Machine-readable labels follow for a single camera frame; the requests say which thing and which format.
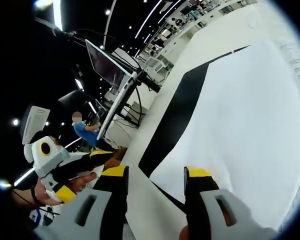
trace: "person's hand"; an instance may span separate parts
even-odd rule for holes
[[[66,185],[69,189],[71,189],[74,193],[78,192],[84,185],[91,182],[92,180],[97,178],[97,174],[95,172],[91,172],[89,176],[82,176],[76,179],[69,181]],[[41,179],[38,179],[38,182],[34,188],[36,198],[42,203],[46,205],[59,205],[60,202],[52,199],[46,193],[46,188],[42,185]]]

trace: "black ceiling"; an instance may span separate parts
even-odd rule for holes
[[[124,45],[123,49],[128,51],[132,47],[132,56],[142,49],[145,46],[143,38],[159,28],[157,23],[162,17],[159,11],[165,1],[149,18],[137,39],[135,35],[158,1],[117,0],[108,30],[112,37],[107,38],[105,49],[112,51]],[[80,29],[103,34],[108,19],[105,11],[111,5],[112,1],[62,0],[63,30],[78,30],[83,38],[101,44],[103,36]],[[34,12],[31,0],[0,3],[0,171],[10,180],[28,167],[23,157],[19,128],[12,125],[12,120],[21,119],[29,104],[51,109],[50,125],[46,128],[61,135],[61,142],[66,145],[77,136],[71,126],[71,112],[62,109],[57,100],[78,88],[70,66],[80,64],[82,84],[93,97],[100,98],[110,87],[92,71],[86,50],[65,44],[64,39],[36,23],[35,16],[54,23],[52,6]]]

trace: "computer monitor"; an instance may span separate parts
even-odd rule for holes
[[[89,40],[86,39],[85,44],[93,70],[113,88],[120,91],[131,77],[131,74]]]

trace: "white robot head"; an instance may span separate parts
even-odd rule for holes
[[[58,147],[49,136],[32,143],[31,150],[33,168],[40,178],[45,177],[69,157],[69,153],[63,147]]]

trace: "white sheet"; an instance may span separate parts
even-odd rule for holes
[[[289,67],[269,41],[210,64],[185,132],[150,179],[184,202],[183,167],[205,168],[257,223],[278,229],[300,184],[300,95]]]

